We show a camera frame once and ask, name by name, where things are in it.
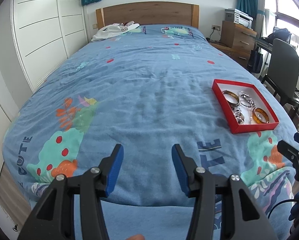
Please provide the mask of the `amber resin bangle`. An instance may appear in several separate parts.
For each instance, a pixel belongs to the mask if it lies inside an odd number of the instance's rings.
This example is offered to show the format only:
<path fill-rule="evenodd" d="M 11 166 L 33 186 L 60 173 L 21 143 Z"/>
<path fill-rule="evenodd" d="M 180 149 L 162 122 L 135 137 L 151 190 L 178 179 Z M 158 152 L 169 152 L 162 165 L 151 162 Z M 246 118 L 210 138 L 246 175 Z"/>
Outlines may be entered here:
<path fill-rule="evenodd" d="M 255 107 L 252 110 L 252 120 L 257 124 L 268 124 L 269 116 L 263 109 Z"/>

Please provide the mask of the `red white jewelry box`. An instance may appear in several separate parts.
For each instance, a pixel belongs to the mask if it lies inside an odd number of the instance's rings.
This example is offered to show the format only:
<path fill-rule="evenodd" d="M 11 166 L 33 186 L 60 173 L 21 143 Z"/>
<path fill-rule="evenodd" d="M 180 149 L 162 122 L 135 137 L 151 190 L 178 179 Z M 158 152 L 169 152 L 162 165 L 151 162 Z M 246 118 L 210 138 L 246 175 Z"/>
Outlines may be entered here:
<path fill-rule="evenodd" d="M 275 129 L 279 119 L 261 92 L 252 84 L 215 79 L 212 90 L 228 121 L 230 131 L 233 134 L 260 132 Z M 229 90 L 238 95 L 238 106 L 228 104 L 222 91 Z M 257 124 L 252 120 L 252 110 L 255 107 L 263 109 L 269 116 L 268 124 Z"/>

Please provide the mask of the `dark translucent brown bangle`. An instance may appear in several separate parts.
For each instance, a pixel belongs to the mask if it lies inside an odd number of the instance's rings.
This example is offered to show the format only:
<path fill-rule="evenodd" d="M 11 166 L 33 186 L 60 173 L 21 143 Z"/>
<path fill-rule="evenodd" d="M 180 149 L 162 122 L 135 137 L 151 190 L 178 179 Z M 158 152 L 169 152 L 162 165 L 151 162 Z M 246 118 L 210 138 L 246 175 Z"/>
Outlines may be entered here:
<path fill-rule="evenodd" d="M 238 95 L 236 95 L 234 92 L 229 90 L 222 91 L 222 94 L 224 95 L 224 98 L 228 102 L 228 104 L 235 106 L 238 106 L 240 103 Z"/>

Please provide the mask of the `dark grey desk chair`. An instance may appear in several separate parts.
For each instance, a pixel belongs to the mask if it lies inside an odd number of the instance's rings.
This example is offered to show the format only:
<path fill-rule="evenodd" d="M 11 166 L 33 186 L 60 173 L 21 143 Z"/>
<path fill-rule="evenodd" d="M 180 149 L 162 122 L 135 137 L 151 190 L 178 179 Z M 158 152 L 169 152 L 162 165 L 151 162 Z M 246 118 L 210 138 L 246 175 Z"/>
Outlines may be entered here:
<path fill-rule="evenodd" d="M 297 94 L 297 81 L 299 78 L 299 58 L 288 53 L 287 58 L 282 56 L 270 58 L 267 74 L 261 83 L 267 83 L 273 90 L 273 96 L 280 97 L 280 105 L 289 104 L 291 106 L 290 118 L 293 119 L 299 109 L 299 97 Z"/>

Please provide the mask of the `desk with clutter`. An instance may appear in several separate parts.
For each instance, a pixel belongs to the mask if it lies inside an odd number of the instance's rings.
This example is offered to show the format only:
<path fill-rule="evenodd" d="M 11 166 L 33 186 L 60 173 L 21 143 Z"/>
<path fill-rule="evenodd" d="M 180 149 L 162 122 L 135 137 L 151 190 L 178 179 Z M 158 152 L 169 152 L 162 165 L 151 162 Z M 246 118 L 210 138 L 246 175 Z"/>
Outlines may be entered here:
<path fill-rule="evenodd" d="M 291 53 L 299 58 L 299 37 L 286 28 L 275 27 L 268 37 L 256 38 L 255 44 L 270 53 L 272 57 L 278 56 L 279 59 L 283 59 L 282 56 L 287 58 L 288 53 Z"/>

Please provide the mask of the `wooden drawer cabinet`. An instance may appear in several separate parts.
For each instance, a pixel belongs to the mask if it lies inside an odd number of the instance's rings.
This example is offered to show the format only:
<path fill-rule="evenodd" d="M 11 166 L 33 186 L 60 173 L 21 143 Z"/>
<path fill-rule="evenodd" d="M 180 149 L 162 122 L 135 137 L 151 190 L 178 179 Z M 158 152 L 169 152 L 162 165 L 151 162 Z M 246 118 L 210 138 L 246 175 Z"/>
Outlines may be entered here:
<path fill-rule="evenodd" d="M 255 31 L 241 24 L 223 21 L 220 41 L 210 42 L 210 45 L 246 69 L 254 50 L 256 36 Z"/>

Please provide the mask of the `grey printer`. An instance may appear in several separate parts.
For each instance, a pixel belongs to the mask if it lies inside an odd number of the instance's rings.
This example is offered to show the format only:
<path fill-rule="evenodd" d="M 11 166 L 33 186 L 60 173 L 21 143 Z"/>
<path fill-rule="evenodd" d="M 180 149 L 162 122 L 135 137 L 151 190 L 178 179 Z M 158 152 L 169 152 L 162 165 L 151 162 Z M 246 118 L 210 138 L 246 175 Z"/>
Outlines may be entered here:
<path fill-rule="evenodd" d="M 238 9 L 225 9 L 225 20 L 252 28 L 253 18 Z"/>

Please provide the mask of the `blue patterned bed blanket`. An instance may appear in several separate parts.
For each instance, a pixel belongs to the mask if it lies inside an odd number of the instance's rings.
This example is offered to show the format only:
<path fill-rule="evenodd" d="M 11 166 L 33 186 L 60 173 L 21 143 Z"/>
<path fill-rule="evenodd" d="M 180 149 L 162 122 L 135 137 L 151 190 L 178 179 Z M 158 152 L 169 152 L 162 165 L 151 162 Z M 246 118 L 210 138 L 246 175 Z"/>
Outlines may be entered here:
<path fill-rule="evenodd" d="M 279 119 L 272 131 L 232 134 L 215 79 L 254 85 Z M 110 239 L 184 239 L 194 201 L 182 192 L 171 149 L 179 144 L 214 174 L 238 174 L 279 239 L 286 239 L 295 170 L 277 143 L 296 128 L 248 71 L 192 27 L 147 25 L 92 42 L 51 74 L 7 130 L 3 157 L 36 204 L 54 177 L 83 174 L 116 144 L 124 160 L 102 203 Z"/>

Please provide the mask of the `white clothing pile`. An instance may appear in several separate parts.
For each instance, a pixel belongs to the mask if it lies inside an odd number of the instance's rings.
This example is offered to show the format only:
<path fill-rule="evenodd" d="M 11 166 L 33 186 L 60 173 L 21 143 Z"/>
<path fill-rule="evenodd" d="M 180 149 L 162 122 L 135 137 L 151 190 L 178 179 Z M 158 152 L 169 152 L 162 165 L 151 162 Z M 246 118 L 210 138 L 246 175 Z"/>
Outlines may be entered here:
<path fill-rule="evenodd" d="M 103 41 L 113 37 L 120 36 L 122 34 L 128 33 L 129 31 L 135 30 L 140 25 L 134 21 L 123 23 L 113 23 L 106 25 L 99 29 L 97 33 L 92 37 L 92 42 Z"/>

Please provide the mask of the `wooden headboard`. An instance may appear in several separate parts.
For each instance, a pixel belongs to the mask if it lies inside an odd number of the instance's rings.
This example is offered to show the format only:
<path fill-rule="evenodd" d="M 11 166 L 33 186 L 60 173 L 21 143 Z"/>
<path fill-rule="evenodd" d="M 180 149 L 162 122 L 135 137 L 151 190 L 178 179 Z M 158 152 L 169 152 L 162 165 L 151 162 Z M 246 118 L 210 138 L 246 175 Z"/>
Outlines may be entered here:
<path fill-rule="evenodd" d="M 98 28 L 130 21 L 141 25 L 180 24 L 199 27 L 199 5 L 178 2 L 136 2 L 96 9 Z"/>

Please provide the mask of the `white wardrobe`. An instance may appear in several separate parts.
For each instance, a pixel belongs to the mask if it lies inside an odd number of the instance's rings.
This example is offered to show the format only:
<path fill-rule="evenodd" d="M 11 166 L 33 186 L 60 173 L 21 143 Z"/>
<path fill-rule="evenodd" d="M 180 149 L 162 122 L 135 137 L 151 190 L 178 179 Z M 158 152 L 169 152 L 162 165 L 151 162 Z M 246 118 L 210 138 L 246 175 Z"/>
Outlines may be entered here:
<path fill-rule="evenodd" d="M 0 173 L 11 121 L 47 77 L 86 44 L 81 0 L 4 0 L 0 5 Z"/>

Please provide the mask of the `wall power socket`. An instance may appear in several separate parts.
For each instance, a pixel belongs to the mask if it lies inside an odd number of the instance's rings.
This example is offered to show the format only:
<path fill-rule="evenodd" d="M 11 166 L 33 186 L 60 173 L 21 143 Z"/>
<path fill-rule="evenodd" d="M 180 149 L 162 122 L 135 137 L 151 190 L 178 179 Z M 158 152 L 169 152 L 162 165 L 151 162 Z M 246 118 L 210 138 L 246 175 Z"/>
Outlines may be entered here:
<path fill-rule="evenodd" d="M 212 25 L 211 29 L 221 31 L 221 26 L 219 25 Z"/>

